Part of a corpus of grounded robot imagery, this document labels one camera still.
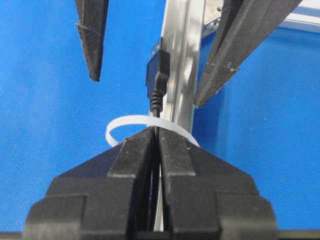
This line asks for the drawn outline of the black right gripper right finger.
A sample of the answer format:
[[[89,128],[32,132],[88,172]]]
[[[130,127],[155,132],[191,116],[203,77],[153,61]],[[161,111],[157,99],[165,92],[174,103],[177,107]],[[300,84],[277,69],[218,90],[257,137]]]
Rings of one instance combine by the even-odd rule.
[[[254,179],[176,132],[159,131],[165,205],[175,240],[275,240]]]

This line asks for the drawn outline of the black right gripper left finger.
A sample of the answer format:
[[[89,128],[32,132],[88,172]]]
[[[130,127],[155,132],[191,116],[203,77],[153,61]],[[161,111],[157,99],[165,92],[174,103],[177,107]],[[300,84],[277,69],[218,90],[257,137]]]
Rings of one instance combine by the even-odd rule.
[[[27,216],[25,240],[131,240],[150,227],[148,127],[55,177]]]

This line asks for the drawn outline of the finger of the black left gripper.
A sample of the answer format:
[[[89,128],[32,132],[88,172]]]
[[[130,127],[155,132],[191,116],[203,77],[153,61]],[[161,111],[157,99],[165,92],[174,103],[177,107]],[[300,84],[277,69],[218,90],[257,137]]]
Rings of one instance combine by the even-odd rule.
[[[204,106],[300,3],[299,0],[225,0],[193,104]]]
[[[100,81],[104,38],[106,31],[108,0],[76,0],[78,23],[76,24],[83,49],[88,75],[94,82]]]

